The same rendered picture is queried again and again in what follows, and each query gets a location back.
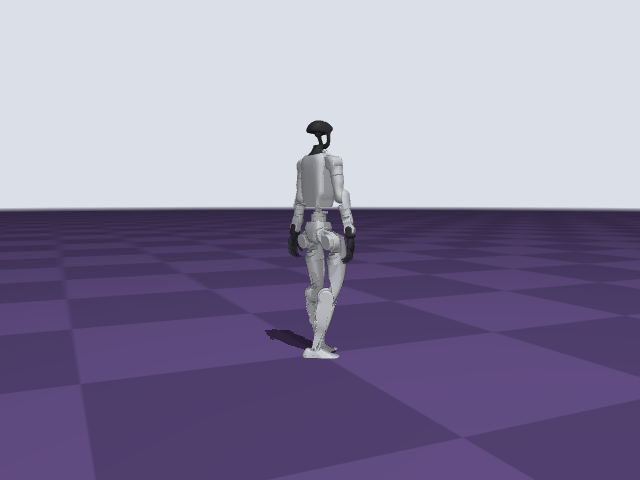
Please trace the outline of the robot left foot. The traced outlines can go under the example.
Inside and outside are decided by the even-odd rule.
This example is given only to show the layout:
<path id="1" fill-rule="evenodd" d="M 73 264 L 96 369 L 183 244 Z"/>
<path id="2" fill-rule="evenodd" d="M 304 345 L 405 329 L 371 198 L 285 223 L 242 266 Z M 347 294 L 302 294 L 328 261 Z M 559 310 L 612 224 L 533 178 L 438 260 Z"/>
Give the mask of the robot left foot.
<path id="1" fill-rule="evenodd" d="M 326 344 L 325 344 L 325 345 L 326 345 Z M 318 348 L 318 346 L 319 346 L 319 344 L 317 345 L 316 349 Z M 315 349 L 315 348 L 313 348 L 313 349 Z M 336 347 L 330 347 L 330 346 L 326 345 L 325 347 L 323 347 L 323 349 L 324 349 L 324 350 L 326 350 L 326 351 L 332 352 L 332 351 L 337 350 L 338 348 L 336 348 Z"/>

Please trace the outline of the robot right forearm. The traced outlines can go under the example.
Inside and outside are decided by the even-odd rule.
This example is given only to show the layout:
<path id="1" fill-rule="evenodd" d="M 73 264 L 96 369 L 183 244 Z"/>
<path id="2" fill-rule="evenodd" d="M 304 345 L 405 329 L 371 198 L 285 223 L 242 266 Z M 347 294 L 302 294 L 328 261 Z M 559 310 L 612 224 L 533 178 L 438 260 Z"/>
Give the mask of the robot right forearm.
<path id="1" fill-rule="evenodd" d="M 350 205 L 350 194 L 347 190 L 342 191 L 342 204 L 339 205 L 338 210 L 340 211 L 342 224 L 344 225 L 344 233 L 345 228 L 350 226 L 352 228 L 352 235 L 355 234 L 356 229 L 353 225 L 353 217 L 351 214 L 351 205 Z"/>

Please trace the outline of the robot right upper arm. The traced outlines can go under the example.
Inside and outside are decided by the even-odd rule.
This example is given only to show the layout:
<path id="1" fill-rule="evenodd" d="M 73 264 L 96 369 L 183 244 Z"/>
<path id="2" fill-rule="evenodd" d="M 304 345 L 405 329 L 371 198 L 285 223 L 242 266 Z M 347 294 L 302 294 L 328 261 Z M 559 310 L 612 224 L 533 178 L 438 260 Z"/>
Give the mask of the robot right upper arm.
<path id="1" fill-rule="evenodd" d="M 334 190 L 335 202 L 342 203 L 342 191 L 344 185 L 343 160 L 339 156 L 324 156 L 325 166 L 330 171 L 331 182 Z"/>

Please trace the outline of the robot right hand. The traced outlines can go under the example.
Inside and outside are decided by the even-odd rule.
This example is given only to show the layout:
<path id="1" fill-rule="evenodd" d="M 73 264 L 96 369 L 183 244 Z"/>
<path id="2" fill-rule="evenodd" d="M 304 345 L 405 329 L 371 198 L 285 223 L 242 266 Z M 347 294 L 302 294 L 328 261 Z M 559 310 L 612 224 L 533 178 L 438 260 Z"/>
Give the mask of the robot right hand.
<path id="1" fill-rule="evenodd" d="M 341 260 L 343 260 L 342 261 L 343 263 L 348 263 L 353 258 L 354 238 L 356 237 L 356 235 L 352 235 L 352 228 L 350 226 L 347 226 L 345 228 L 345 237 L 348 239 L 347 255 L 345 256 L 345 258 L 342 258 Z"/>

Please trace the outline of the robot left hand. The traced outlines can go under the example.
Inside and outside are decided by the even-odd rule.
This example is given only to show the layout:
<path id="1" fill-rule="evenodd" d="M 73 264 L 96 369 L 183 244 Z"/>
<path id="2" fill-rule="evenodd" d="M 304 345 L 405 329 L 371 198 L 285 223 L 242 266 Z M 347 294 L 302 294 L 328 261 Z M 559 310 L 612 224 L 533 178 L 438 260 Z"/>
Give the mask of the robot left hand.
<path id="1" fill-rule="evenodd" d="M 299 232 L 295 232 L 295 224 L 291 225 L 290 234 L 291 234 L 291 236 L 290 236 L 289 241 L 288 241 L 288 244 L 289 244 L 288 245 L 288 252 L 290 254 L 292 254 L 293 256 L 295 256 L 295 257 L 301 257 L 301 255 L 299 255 L 298 251 L 297 251 L 297 246 L 300 249 L 300 251 L 303 251 L 302 248 L 299 246 L 298 240 L 297 240 L 298 239 L 298 235 L 300 234 L 300 231 Z"/>

